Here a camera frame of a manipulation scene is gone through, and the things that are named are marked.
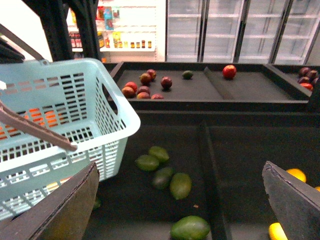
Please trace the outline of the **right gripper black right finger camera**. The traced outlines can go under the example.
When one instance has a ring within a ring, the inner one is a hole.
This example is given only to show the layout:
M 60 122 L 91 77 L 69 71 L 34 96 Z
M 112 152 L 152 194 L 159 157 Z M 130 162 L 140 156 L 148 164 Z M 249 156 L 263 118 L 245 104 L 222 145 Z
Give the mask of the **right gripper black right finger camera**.
M 320 238 L 320 192 L 271 161 L 262 170 L 269 204 L 289 240 Z

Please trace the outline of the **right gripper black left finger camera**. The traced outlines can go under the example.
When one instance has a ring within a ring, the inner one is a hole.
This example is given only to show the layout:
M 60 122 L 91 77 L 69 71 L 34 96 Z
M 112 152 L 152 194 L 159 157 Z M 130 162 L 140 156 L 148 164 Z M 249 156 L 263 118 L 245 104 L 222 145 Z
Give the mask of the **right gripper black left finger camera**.
M 38 204 L 0 230 L 2 240 L 80 240 L 86 231 L 99 186 L 90 163 Z

